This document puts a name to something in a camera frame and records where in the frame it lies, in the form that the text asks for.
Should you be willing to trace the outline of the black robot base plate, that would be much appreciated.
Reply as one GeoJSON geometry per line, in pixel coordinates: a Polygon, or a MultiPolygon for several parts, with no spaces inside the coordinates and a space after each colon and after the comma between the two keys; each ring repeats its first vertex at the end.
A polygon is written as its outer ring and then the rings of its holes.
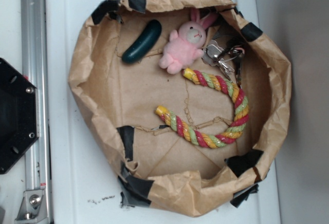
{"type": "Polygon", "coordinates": [[[37,139],[36,87],[1,58],[1,174],[37,139]]]}

